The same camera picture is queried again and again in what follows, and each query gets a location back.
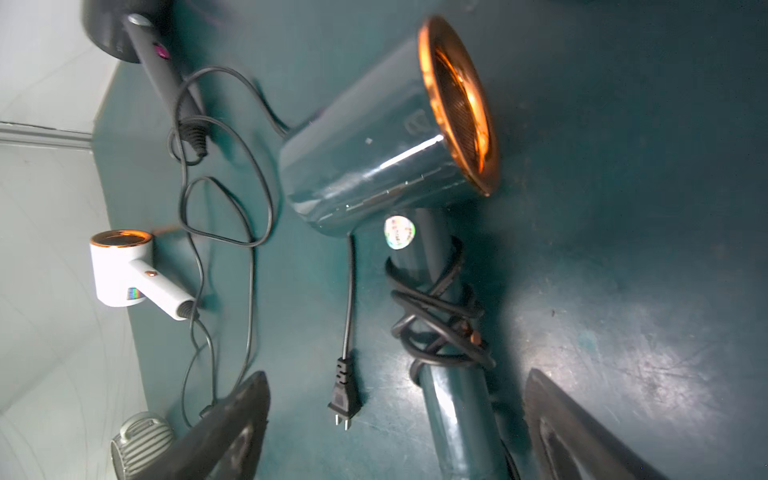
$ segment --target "dark teal hair dryer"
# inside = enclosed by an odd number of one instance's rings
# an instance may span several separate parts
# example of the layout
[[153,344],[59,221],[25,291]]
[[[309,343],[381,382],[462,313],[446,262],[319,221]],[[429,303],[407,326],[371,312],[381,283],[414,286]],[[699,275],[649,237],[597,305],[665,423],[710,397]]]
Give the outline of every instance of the dark teal hair dryer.
[[322,233],[383,222],[392,298],[406,314],[393,335],[415,361],[444,478],[508,478],[476,330],[482,308],[455,282],[461,242],[443,207],[498,186],[498,145],[477,72],[454,30],[428,19],[329,107],[298,127],[280,154],[293,209]]

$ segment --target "coiled cord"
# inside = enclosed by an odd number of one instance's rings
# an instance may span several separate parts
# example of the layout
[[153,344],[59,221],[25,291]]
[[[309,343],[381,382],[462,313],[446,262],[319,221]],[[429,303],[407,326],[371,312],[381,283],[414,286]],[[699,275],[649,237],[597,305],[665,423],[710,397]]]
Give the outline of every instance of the coiled cord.
[[[488,354],[487,344],[472,329],[472,322],[479,321],[485,313],[472,288],[462,285],[460,303],[440,298],[456,281],[464,264],[464,244],[456,237],[452,237],[452,244],[453,254],[448,266],[427,293],[409,286],[399,275],[392,259],[386,261],[387,278],[395,287],[392,299],[406,311],[392,327],[392,336],[399,339],[406,352],[414,357],[409,375],[416,385],[425,364],[448,367],[480,365],[486,369],[496,365]],[[449,320],[444,321],[430,310],[449,315]],[[416,320],[424,322],[431,332],[414,331],[412,327]],[[446,346],[454,347],[459,353],[440,353]]]
[[[229,245],[234,245],[236,247],[243,247],[250,250],[250,268],[249,268],[249,288],[248,288],[248,334],[247,334],[247,340],[246,340],[246,348],[245,348],[245,357],[243,359],[243,365],[240,367],[240,373],[237,376],[237,380],[235,381],[235,384],[232,388],[234,389],[242,382],[243,377],[245,376],[246,371],[248,370],[248,365],[250,363],[250,357],[251,357],[251,351],[253,349],[253,296],[254,296],[254,284],[256,282],[256,248],[259,245],[264,244],[272,233],[272,229],[274,227],[274,204],[272,197],[270,195],[269,188],[266,185],[266,180],[264,178],[263,172],[261,171],[261,168],[256,161],[256,158],[253,156],[253,152],[248,148],[248,145],[245,143],[243,138],[237,134],[235,130],[232,129],[229,125],[225,124],[221,120],[218,120],[213,117],[209,117],[207,115],[193,115],[190,117],[185,117],[180,119],[179,118],[179,110],[181,106],[181,100],[184,96],[184,92],[186,92],[190,85],[197,82],[200,77],[203,77],[206,74],[210,74],[213,72],[221,72],[224,74],[228,74],[232,77],[235,77],[240,83],[245,85],[248,89],[248,91],[254,96],[254,98],[257,100],[258,104],[261,106],[262,110],[264,111],[264,114],[266,115],[267,120],[270,122],[270,125],[272,126],[272,129],[275,130],[275,132],[281,136],[285,137],[287,135],[288,127],[274,114],[270,106],[267,104],[266,99],[261,94],[261,92],[254,86],[250,81],[248,81],[243,75],[241,75],[238,71],[233,70],[232,68],[223,67],[219,65],[211,65],[208,67],[203,67],[197,71],[195,71],[192,75],[190,75],[189,78],[187,78],[180,86],[179,88],[179,94],[176,97],[176,102],[174,104],[174,127],[171,133],[168,136],[168,153],[169,155],[176,159],[181,164],[181,193],[179,196],[179,204],[178,204],[178,216],[179,216],[179,223],[181,224],[181,227],[185,230],[187,235],[187,241],[190,244],[190,247],[192,248],[192,252],[194,255],[195,263],[197,265],[197,272],[200,277],[200,285],[197,288],[197,294],[194,297],[194,303],[192,306],[192,310],[190,313],[190,339],[192,341],[192,345],[194,346],[195,352],[192,355],[192,359],[190,360],[189,366],[187,367],[187,371],[184,374],[184,381],[181,384],[181,416],[184,419],[184,423],[188,427],[192,427],[191,422],[189,421],[187,417],[187,410],[184,403],[184,398],[186,396],[187,392],[187,380],[189,379],[190,371],[192,370],[192,366],[194,365],[195,360],[200,355],[200,353],[205,349],[207,346],[209,352],[210,352],[210,397],[211,401],[210,404],[203,410],[202,413],[205,413],[209,408],[213,407],[217,402],[217,381],[216,381],[216,356],[214,354],[214,344],[210,337],[210,333],[208,332],[205,325],[200,321],[199,313],[197,312],[198,306],[200,305],[200,298],[203,295],[203,289],[205,285],[205,272],[203,268],[203,263],[200,260],[200,254],[197,251],[197,247],[195,246],[195,242],[193,240],[193,235],[197,235],[199,237],[207,238],[209,240],[216,240],[223,243],[227,243]],[[211,176],[204,176],[204,177],[198,177],[193,179],[192,181],[189,180],[188,175],[188,167],[194,166],[199,164],[203,157],[198,157],[195,161],[189,161],[187,159],[187,153],[184,151],[184,147],[180,141],[180,131],[184,129],[185,125],[195,125],[200,126],[202,124],[212,124],[219,127],[221,130],[226,132],[230,137],[232,137],[243,149],[243,151],[248,156],[248,159],[253,166],[253,171],[257,176],[257,179],[259,181],[259,184],[261,186],[261,189],[264,193],[264,200],[266,201],[266,226],[264,227],[264,233],[261,237],[257,237],[255,233],[253,233],[253,228],[250,224],[250,221],[248,220],[247,213],[245,211],[245,208],[243,207],[240,200],[237,199],[237,197],[229,190],[227,189],[219,180],[217,180],[214,177]],[[201,151],[200,145],[193,145],[195,148],[195,151]],[[199,230],[197,228],[192,227],[188,223],[187,219],[187,204],[189,202],[190,194],[192,193],[192,190],[195,185],[203,182],[209,182],[213,184],[227,199],[229,204],[232,206],[232,208],[236,211],[238,217],[240,218],[240,223],[243,226],[243,231],[246,234],[247,241],[241,241],[241,240],[235,240],[233,238],[229,237],[223,237],[221,235],[217,235],[215,233],[206,232],[204,230]],[[205,344],[202,346],[197,342],[197,339],[195,338],[195,326],[198,327],[198,329],[203,333],[203,336],[205,337]]]

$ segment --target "rainbow label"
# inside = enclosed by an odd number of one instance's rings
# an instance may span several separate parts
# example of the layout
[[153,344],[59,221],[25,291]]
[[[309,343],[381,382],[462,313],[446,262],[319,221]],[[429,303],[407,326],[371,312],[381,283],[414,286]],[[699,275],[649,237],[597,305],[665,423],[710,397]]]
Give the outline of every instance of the rainbow label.
[[141,297],[143,297],[144,294],[139,291],[138,288],[135,286],[132,286],[128,289],[128,299],[129,300],[139,300]]

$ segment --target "cord strain relief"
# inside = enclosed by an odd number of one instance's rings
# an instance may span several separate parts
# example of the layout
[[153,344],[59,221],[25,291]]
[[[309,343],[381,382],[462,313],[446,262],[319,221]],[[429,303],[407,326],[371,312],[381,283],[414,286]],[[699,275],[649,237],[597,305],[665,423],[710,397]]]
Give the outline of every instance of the cord strain relief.
[[183,124],[179,127],[181,140],[192,146],[194,153],[199,157],[208,155],[207,136],[208,129],[203,124]]

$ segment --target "gray hair dryer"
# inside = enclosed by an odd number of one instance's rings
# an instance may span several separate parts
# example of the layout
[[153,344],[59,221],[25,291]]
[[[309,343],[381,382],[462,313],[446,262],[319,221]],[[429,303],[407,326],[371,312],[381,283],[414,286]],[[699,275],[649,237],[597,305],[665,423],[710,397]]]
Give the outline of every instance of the gray hair dryer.
[[[154,90],[174,118],[182,80],[160,38],[160,30],[168,24],[170,7],[171,0],[83,0],[82,22],[85,33],[101,50],[144,66]],[[185,92],[178,118],[194,115],[200,115],[200,109]],[[179,132],[181,140],[190,144],[198,157],[207,155],[205,124],[183,123]]]

